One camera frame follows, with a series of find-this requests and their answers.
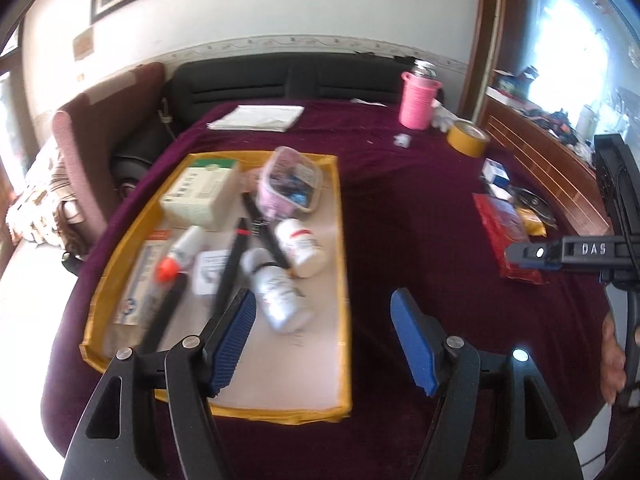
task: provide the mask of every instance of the stack of paper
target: stack of paper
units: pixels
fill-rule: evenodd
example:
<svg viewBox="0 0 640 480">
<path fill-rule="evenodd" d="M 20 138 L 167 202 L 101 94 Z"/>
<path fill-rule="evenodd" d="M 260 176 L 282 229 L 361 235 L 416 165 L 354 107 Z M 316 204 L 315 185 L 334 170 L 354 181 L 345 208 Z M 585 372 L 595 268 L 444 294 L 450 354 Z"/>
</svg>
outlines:
<svg viewBox="0 0 640 480">
<path fill-rule="evenodd" d="M 209 130 L 286 132 L 304 111 L 302 106 L 239 105 L 223 118 L 207 124 Z"/>
</svg>

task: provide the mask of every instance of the yellow packet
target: yellow packet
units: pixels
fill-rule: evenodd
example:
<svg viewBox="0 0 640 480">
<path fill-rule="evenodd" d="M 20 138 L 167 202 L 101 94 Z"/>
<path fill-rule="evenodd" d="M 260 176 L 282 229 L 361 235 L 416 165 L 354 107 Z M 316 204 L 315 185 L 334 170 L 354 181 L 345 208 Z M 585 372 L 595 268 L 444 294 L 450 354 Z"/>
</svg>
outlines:
<svg viewBox="0 0 640 480">
<path fill-rule="evenodd" d="M 531 209 L 526 207 L 516 206 L 516 213 L 524 224 L 524 229 L 529 236 L 544 236 L 546 237 L 546 228 L 542 223 L 542 220 L 538 218 Z"/>
</svg>

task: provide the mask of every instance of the red plastic bag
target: red plastic bag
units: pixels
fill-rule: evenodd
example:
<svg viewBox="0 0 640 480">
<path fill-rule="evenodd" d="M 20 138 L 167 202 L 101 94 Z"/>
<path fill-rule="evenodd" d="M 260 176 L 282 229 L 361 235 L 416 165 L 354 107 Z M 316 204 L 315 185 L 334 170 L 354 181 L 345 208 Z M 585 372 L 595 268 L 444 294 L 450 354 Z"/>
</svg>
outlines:
<svg viewBox="0 0 640 480">
<path fill-rule="evenodd" d="M 489 195 L 474 193 L 473 197 L 482 225 L 494 248 L 495 257 L 500 266 L 500 277 L 542 285 L 542 276 L 538 270 L 521 269 L 517 265 L 510 264 L 504 255 L 506 248 L 514 242 L 529 241 L 522 220 L 513 206 Z"/>
</svg>

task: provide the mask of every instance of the black leather sofa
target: black leather sofa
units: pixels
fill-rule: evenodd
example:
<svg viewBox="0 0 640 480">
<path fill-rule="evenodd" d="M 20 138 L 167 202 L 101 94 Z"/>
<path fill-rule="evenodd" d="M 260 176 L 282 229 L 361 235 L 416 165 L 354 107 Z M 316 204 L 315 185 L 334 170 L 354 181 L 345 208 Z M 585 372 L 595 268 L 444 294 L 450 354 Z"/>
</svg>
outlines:
<svg viewBox="0 0 640 480">
<path fill-rule="evenodd" d="M 185 63 L 167 82 L 160 113 L 114 150 L 111 173 L 116 186 L 125 196 L 175 137 L 217 104 L 278 98 L 398 103 L 400 74 L 413 62 L 411 57 L 294 52 Z M 444 102 L 442 90 L 438 98 Z"/>
</svg>

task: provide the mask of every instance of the orange cap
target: orange cap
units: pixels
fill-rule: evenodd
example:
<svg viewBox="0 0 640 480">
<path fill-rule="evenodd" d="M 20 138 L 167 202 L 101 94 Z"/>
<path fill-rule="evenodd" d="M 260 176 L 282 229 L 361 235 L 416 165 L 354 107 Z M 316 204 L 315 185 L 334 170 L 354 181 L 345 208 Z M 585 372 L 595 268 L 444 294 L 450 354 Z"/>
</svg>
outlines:
<svg viewBox="0 0 640 480">
<path fill-rule="evenodd" d="M 178 262 L 172 258 L 163 258 L 156 267 L 156 280 L 160 283 L 170 282 L 178 275 L 178 272 L 180 272 Z"/>
</svg>

